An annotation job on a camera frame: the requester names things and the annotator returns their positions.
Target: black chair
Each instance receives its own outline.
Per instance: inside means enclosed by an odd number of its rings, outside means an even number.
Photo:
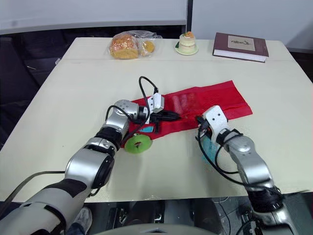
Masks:
[[[38,89],[12,39],[0,37],[0,149]]]

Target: bread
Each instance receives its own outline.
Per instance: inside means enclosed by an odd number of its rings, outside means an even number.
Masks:
[[[110,44],[110,54],[116,59],[138,58],[136,38],[129,34],[115,35]]]
[[[146,56],[147,54],[152,53],[155,50],[155,45],[153,44],[153,42],[148,40],[144,41],[141,46],[142,49],[140,54],[142,56]]]

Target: book cover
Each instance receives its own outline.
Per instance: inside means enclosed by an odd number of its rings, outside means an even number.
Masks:
[[[213,53],[214,50],[240,52],[268,57],[268,48],[265,39],[233,34],[216,33]]]

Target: red cloth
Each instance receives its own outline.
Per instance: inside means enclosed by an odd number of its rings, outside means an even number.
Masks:
[[[134,103],[146,105],[144,99],[134,100]],[[180,114],[177,121],[161,121],[159,133],[143,133],[152,140],[167,134],[197,128],[196,116],[202,115],[213,105],[219,105],[228,120],[252,114],[249,105],[237,91],[232,81],[207,87],[192,87],[180,92],[164,95],[164,110]],[[129,131],[138,125],[130,123]]]

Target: white plate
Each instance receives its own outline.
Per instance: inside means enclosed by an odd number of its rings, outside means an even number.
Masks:
[[[181,51],[179,51],[179,48],[176,48],[176,47],[175,47],[175,50],[176,50],[179,54],[182,54],[182,55],[193,55],[193,54],[197,53],[199,49],[198,49],[198,46],[196,45],[195,50],[194,50],[193,52],[190,52],[190,53],[181,52]]]

